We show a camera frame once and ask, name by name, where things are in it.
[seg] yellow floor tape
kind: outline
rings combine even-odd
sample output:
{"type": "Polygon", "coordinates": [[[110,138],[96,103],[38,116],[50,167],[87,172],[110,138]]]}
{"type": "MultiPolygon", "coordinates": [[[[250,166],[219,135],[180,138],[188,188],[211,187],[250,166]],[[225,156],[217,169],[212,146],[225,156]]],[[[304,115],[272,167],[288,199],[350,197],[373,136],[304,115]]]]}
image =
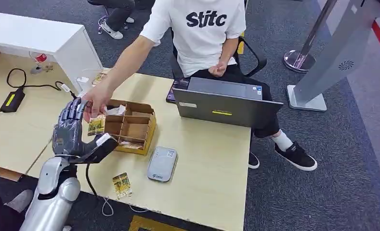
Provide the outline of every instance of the yellow floor tape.
{"type": "Polygon", "coordinates": [[[186,231],[171,225],[166,225],[155,220],[134,215],[130,223],[129,231],[139,231],[139,229],[149,231],[186,231]]]}

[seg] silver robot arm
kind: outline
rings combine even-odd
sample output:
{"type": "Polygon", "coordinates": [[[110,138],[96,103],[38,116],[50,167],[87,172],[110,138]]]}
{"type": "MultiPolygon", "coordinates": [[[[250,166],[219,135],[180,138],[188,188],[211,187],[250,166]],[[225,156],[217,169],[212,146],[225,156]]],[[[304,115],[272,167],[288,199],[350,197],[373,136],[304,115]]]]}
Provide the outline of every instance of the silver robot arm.
{"type": "Polygon", "coordinates": [[[108,133],[83,143],[82,117],[87,102],[76,98],[59,115],[52,135],[55,157],[42,166],[37,188],[20,231],[61,231],[80,193],[77,164],[99,163],[117,146],[108,133]]]}

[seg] stanchion base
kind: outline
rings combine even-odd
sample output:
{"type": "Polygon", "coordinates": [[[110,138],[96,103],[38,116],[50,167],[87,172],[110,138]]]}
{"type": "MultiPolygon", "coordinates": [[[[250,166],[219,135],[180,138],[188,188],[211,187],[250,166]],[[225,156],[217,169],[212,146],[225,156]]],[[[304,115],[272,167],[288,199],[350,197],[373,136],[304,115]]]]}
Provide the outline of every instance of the stanchion base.
{"type": "Polygon", "coordinates": [[[288,89],[287,89],[289,106],[291,108],[300,109],[300,110],[318,111],[318,112],[325,112],[328,109],[326,107],[323,94],[319,94],[314,99],[310,100],[307,104],[298,105],[296,103],[295,93],[293,92],[294,88],[295,88],[295,85],[288,85],[288,89]]]}
{"type": "Polygon", "coordinates": [[[283,63],[287,68],[289,68],[292,71],[296,71],[299,73],[307,73],[310,68],[316,63],[316,59],[311,56],[310,54],[307,54],[305,61],[303,62],[303,65],[300,68],[297,68],[294,66],[296,59],[298,58],[300,51],[289,51],[283,56],[283,63]]]}

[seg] gray carpet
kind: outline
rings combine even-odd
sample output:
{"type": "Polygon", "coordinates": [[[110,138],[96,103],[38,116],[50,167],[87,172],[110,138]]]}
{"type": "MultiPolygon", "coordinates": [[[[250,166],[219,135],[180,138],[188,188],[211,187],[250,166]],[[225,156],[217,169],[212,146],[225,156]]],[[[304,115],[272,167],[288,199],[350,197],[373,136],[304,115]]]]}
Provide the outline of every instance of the gray carpet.
{"type": "MultiPolygon", "coordinates": [[[[0,12],[85,25],[100,59],[108,67],[137,37],[149,15],[149,11],[135,12],[137,22],[123,31],[125,39],[116,41],[97,34],[96,21],[103,10],[83,0],[0,0],[0,12]]],[[[296,84],[303,76],[286,69],[281,60],[286,51],[303,44],[318,14],[316,0],[250,1],[246,38],[268,57],[266,68],[254,78],[268,83],[275,101],[287,104],[286,85],[296,84]]],[[[312,50],[315,56],[329,38],[328,30],[323,28],[312,50]]],[[[164,65],[170,54],[171,39],[166,34],[140,72],[170,77],[170,68],[164,65]]],[[[246,67],[254,65],[248,52],[241,62],[246,67]]],[[[258,154],[261,166],[249,170],[244,230],[380,231],[380,167],[347,80],[326,91],[324,97],[328,105],[324,113],[284,106],[278,114],[283,131],[318,161],[316,171],[292,167],[274,153],[269,139],[253,141],[251,149],[258,154]]],[[[35,185],[36,180],[31,178],[19,184],[0,179],[0,193],[9,199],[22,188],[35,185]]],[[[80,198],[83,203],[72,209],[70,222],[78,230],[127,230],[132,212],[122,203],[112,202],[116,214],[111,218],[103,217],[100,208],[84,217],[94,206],[92,198],[84,193],[80,198]]],[[[210,230],[155,213],[141,216],[188,230],[210,230]]]]}

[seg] laptop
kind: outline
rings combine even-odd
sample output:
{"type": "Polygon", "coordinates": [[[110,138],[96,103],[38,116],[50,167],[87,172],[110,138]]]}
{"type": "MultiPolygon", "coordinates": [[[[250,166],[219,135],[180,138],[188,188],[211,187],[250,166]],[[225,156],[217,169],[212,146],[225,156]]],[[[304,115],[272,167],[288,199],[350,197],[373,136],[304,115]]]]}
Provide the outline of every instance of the laptop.
{"type": "Polygon", "coordinates": [[[188,89],[173,88],[181,117],[263,128],[283,103],[262,100],[262,87],[192,77],[188,89]]]}

